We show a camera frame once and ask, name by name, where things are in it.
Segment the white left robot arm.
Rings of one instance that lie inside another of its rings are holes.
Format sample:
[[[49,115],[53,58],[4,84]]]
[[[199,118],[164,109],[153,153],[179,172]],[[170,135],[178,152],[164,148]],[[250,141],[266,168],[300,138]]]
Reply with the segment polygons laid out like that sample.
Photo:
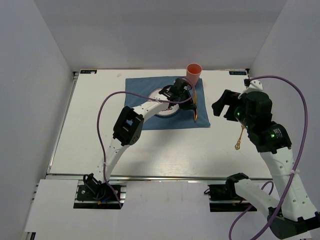
[[[146,102],[135,107],[127,105],[123,107],[113,127],[110,144],[105,148],[100,132],[100,119],[104,105],[111,97],[118,94],[132,95],[145,99]],[[114,191],[109,184],[111,173],[122,154],[139,140],[147,120],[175,105],[181,110],[193,110],[196,116],[196,95],[195,85],[186,77],[179,77],[173,84],[163,87],[154,98],[128,91],[117,91],[108,95],[100,105],[96,120],[97,136],[102,148],[102,166],[99,166],[97,171],[100,172],[102,179],[96,178],[94,172],[83,176],[84,185],[88,188],[90,196],[96,200],[103,198],[106,193],[104,185]]]

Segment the gold fork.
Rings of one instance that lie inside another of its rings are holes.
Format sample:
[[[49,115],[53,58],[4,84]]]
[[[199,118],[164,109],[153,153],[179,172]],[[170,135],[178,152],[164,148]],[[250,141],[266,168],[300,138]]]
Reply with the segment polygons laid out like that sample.
[[[234,146],[236,151],[238,151],[241,148],[242,135],[243,135],[243,132],[245,129],[246,129],[246,127],[244,125],[241,125],[241,132],[240,132],[239,138]]]

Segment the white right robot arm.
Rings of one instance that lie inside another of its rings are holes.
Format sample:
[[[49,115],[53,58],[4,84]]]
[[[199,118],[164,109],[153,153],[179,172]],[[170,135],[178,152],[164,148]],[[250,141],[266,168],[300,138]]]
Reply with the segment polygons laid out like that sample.
[[[290,238],[319,228],[320,213],[312,204],[299,176],[293,169],[292,142],[284,126],[272,120],[273,103],[262,91],[240,94],[225,90],[212,104],[213,114],[241,123],[249,140],[266,163],[280,199],[256,186],[244,173],[229,176],[226,195],[247,200],[267,219],[267,227],[278,239]]]

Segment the blue cloth napkin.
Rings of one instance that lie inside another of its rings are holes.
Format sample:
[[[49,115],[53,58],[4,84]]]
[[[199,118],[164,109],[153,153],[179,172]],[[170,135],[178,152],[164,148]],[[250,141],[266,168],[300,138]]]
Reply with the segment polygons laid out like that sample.
[[[130,131],[209,128],[202,80],[178,76],[127,78],[117,123]]]

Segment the white printed plate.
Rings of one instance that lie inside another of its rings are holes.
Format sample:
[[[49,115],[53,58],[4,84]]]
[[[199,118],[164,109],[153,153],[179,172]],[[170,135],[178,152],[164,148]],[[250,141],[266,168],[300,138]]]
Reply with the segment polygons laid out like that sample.
[[[161,94],[159,94],[160,90],[161,90],[161,88],[155,89],[154,91],[152,91],[150,93],[150,95],[148,97],[152,98],[152,99],[159,99],[162,96]],[[165,110],[160,111],[158,114],[156,114],[156,116],[161,117],[161,118],[169,118],[169,117],[172,117],[173,115],[177,114],[179,110],[180,110],[180,108],[176,104],[176,105],[168,107]]]

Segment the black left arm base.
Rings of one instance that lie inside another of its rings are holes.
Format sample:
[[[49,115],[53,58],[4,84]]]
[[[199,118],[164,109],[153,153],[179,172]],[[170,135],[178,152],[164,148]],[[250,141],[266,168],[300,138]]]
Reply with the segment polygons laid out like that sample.
[[[108,185],[94,175],[85,174],[77,186],[73,208],[93,210],[120,210],[125,200],[124,185]]]

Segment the gold knife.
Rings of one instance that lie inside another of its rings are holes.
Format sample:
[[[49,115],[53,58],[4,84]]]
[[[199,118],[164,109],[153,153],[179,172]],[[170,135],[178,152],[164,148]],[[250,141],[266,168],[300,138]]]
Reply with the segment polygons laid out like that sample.
[[[197,94],[196,93],[193,93],[192,100],[193,100],[193,104],[194,104],[193,118],[194,118],[194,122],[196,123],[197,119],[198,119]]]

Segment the pink plastic cup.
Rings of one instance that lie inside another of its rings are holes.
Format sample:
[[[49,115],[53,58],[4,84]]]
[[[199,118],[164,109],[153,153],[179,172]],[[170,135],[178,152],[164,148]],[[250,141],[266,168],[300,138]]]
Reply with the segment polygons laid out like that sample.
[[[186,78],[195,86],[202,73],[202,67],[197,63],[191,63],[186,67]]]

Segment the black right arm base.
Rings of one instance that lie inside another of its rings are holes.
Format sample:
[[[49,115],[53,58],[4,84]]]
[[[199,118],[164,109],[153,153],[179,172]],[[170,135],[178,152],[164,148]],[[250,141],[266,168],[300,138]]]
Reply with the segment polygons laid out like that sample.
[[[210,184],[203,193],[209,198],[212,213],[241,213],[250,206],[244,198],[231,196],[224,184]]]

